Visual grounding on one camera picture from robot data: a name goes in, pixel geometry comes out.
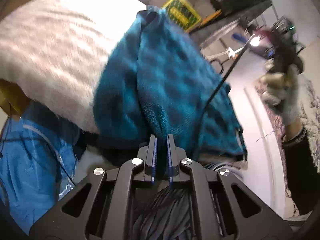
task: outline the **white cloth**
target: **white cloth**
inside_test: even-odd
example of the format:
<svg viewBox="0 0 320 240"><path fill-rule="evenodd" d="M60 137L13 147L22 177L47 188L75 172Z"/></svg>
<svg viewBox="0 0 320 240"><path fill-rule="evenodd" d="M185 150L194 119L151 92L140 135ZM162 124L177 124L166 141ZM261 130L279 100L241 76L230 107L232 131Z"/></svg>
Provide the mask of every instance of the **white cloth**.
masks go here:
<svg viewBox="0 0 320 240"><path fill-rule="evenodd" d="M268 60L266 69L271 69L273 60ZM281 115L282 124L289 125L299 118L298 83L299 70L296 65L290 65L288 72L266 74L261 80L268 84L267 91L261 99L276 113Z"/></svg>
<svg viewBox="0 0 320 240"><path fill-rule="evenodd" d="M138 0L33 0L0 22L0 78L82 130L98 133L95 89Z"/></svg>

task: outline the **screw head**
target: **screw head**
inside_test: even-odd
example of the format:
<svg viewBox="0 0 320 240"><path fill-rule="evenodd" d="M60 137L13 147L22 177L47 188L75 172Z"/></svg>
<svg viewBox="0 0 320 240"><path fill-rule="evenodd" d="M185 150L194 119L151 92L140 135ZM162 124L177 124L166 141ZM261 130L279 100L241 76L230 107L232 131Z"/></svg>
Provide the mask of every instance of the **screw head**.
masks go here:
<svg viewBox="0 0 320 240"><path fill-rule="evenodd" d="M94 171L93 171L93 173L95 174L95 175L101 175L101 174L103 174L104 173L104 170L103 170L103 168L96 168Z"/></svg>
<svg viewBox="0 0 320 240"><path fill-rule="evenodd" d="M228 176L230 174L230 171L228 169L222 168L222 169L219 170L219 173L222 176Z"/></svg>
<svg viewBox="0 0 320 240"><path fill-rule="evenodd" d="M140 165L140 164L142 163L142 159L140 159L140 158L134 158L134 159L132 159L132 163L133 163L134 165Z"/></svg>
<svg viewBox="0 0 320 240"><path fill-rule="evenodd" d="M182 159L181 161L184 165L190 165L192 163L192 160L189 159L189 158L185 158L185 159Z"/></svg>

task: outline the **person's arm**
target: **person's arm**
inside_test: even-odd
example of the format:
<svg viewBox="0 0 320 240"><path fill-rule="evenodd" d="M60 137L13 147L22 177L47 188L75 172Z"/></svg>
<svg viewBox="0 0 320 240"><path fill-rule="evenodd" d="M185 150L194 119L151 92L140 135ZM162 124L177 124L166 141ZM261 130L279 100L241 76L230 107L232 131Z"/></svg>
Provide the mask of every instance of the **person's arm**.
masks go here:
<svg viewBox="0 0 320 240"><path fill-rule="evenodd" d="M273 61L266 63L267 71ZM288 188L300 214L312 211L320 198L320 175L313 163L307 130L299 119L298 70L291 65L286 74L267 73L261 81L267 84L263 101L282 117L285 125L283 149L285 151Z"/></svg>
<svg viewBox="0 0 320 240"><path fill-rule="evenodd" d="M320 174L311 155L307 130L299 119L285 127L283 141L288 188L300 215L313 210L320 199Z"/></svg>

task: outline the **black gripper frame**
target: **black gripper frame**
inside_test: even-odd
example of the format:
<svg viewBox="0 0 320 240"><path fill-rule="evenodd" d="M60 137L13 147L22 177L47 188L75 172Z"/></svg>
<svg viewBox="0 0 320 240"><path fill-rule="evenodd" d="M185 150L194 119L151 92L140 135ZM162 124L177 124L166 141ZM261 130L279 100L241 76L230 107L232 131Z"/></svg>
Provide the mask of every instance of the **black gripper frame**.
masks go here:
<svg viewBox="0 0 320 240"><path fill-rule="evenodd" d="M152 187L156 156L157 139L151 135L149 145L139 149L141 163L132 159L101 175L92 172L32 226L29 236L34 240L131 239L134 192ZM170 187L191 193L192 240L292 237L289 224L232 172L223 176L225 170L211 171L196 161L183 164L185 158L186 152L168 135L168 179Z"/></svg>

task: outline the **hand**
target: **hand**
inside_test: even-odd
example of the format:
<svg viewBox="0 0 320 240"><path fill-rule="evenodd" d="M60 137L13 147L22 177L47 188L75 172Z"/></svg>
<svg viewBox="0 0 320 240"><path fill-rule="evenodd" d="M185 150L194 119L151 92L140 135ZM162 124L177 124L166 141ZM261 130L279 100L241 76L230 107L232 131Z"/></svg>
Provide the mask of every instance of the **hand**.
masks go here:
<svg viewBox="0 0 320 240"><path fill-rule="evenodd" d="M267 71L273 67L273 64L273 60L266 62ZM282 117L282 122L286 126L299 120L298 73L296 65L290 65L286 74L267 72L260 78L267 84L267 91L263 93L262 100Z"/></svg>

